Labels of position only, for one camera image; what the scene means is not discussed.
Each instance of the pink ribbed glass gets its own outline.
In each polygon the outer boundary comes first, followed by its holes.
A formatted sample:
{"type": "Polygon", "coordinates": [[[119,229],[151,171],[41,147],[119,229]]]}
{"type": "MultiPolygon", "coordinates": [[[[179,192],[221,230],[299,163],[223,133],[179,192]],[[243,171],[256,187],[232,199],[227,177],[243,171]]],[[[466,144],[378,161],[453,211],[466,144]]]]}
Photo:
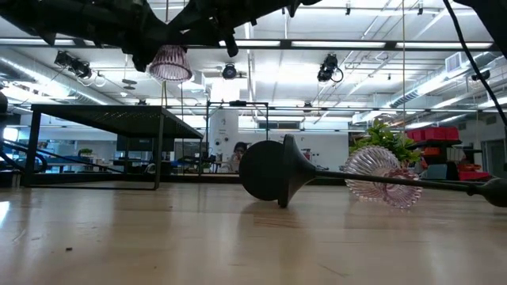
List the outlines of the pink ribbed glass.
{"type": "MultiPolygon", "coordinates": [[[[380,146],[366,146],[353,153],[345,164],[345,172],[378,177],[416,180],[417,175],[402,169],[398,159],[380,146]]],[[[421,188],[360,180],[346,180],[350,191],[369,201],[383,201],[393,207],[407,208],[421,197],[421,188]]]]}
{"type": "Polygon", "coordinates": [[[186,82],[192,78],[186,52],[180,46],[161,46],[149,71],[154,78],[173,83],[186,82]]]}

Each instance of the person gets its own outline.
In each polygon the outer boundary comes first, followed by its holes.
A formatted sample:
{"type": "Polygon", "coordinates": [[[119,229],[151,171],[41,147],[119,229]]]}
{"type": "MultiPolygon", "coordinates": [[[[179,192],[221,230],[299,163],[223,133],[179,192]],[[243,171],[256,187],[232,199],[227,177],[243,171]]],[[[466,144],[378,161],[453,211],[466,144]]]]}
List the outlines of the person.
{"type": "Polygon", "coordinates": [[[248,145],[245,142],[238,142],[234,146],[234,153],[229,159],[229,170],[232,173],[238,173],[239,162],[241,161],[241,157],[245,154],[247,148],[248,145]]]}

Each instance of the potted plant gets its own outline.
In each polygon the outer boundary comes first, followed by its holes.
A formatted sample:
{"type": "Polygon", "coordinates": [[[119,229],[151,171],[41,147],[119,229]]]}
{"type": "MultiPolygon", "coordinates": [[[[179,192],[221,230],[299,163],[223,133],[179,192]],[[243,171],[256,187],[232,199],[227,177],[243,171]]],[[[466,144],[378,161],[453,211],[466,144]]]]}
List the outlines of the potted plant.
{"type": "Polygon", "coordinates": [[[412,139],[407,138],[402,132],[392,133],[387,130],[385,123],[375,120],[373,126],[367,132],[369,136],[355,141],[355,146],[349,148],[349,153],[352,154],[365,146],[382,146],[392,152],[403,167],[407,167],[411,162],[418,162],[421,158],[419,151],[407,149],[414,144],[412,139]]]}

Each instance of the ceiling light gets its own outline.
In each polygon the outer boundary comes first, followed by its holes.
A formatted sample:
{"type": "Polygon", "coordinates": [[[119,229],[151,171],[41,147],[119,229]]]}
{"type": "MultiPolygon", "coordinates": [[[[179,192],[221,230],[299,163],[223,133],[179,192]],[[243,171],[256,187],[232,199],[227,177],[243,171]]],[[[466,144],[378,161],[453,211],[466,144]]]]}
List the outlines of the ceiling light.
{"type": "Polygon", "coordinates": [[[419,127],[426,127],[430,124],[433,124],[434,122],[419,122],[419,123],[411,123],[405,126],[406,129],[416,129],[419,127]]]}
{"type": "Polygon", "coordinates": [[[46,44],[42,39],[0,39],[0,44],[29,44],[29,45],[38,45],[38,44],[46,44]]]}
{"type": "MultiPolygon", "coordinates": [[[[236,40],[238,47],[279,47],[279,40],[236,40]]],[[[220,47],[226,47],[225,42],[220,42],[220,47]]]]}
{"type": "Polygon", "coordinates": [[[73,40],[55,40],[55,45],[75,45],[73,40]]]}
{"type": "Polygon", "coordinates": [[[293,41],[293,47],[297,48],[384,48],[384,42],[371,41],[293,41]]]}
{"type": "Polygon", "coordinates": [[[452,116],[450,118],[447,118],[445,120],[441,120],[441,123],[449,123],[449,122],[452,122],[453,120],[457,120],[459,118],[463,118],[465,117],[466,115],[458,115],[458,116],[452,116]]]}
{"type": "Polygon", "coordinates": [[[452,105],[452,104],[456,103],[459,100],[460,99],[458,97],[457,98],[452,98],[452,99],[449,99],[449,100],[446,100],[446,101],[442,101],[439,104],[434,105],[432,108],[443,108],[443,107],[452,105]]]}
{"type": "MultiPolygon", "coordinates": [[[[463,49],[461,43],[430,43],[430,42],[418,42],[418,43],[397,43],[396,48],[450,48],[450,49],[463,49]]],[[[469,48],[491,48],[493,43],[467,43],[469,48]]]]}
{"type": "MultiPolygon", "coordinates": [[[[498,99],[498,104],[500,104],[500,105],[507,104],[507,97],[502,97],[502,98],[498,99]]],[[[488,100],[486,103],[482,103],[478,107],[479,108],[494,107],[494,102],[493,102],[493,100],[488,100]]]]}

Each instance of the desk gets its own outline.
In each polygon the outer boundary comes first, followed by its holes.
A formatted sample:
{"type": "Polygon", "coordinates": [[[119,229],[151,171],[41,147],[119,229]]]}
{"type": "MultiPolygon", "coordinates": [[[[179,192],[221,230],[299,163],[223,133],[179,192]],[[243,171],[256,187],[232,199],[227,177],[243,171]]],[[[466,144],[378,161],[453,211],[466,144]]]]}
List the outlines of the desk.
{"type": "MultiPolygon", "coordinates": [[[[162,106],[32,104],[32,111],[29,149],[25,170],[25,187],[38,186],[32,185],[31,179],[35,165],[35,154],[39,141],[40,118],[42,114],[95,127],[127,138],[156,138],[154,187],[126,188],[130,190],[156,190],[159,187],[160,169],[162,166],[162,139],[199,139],[202,142],[203,138],[203,135],[196,129],[190,127],[162,106]]],[[[125,157],[127,158],[128,148],[129,143],[127,143],[125,151],[125,157]]],[[[125,163],[125,173],[127,172],[128,163],[125,163]]]]}

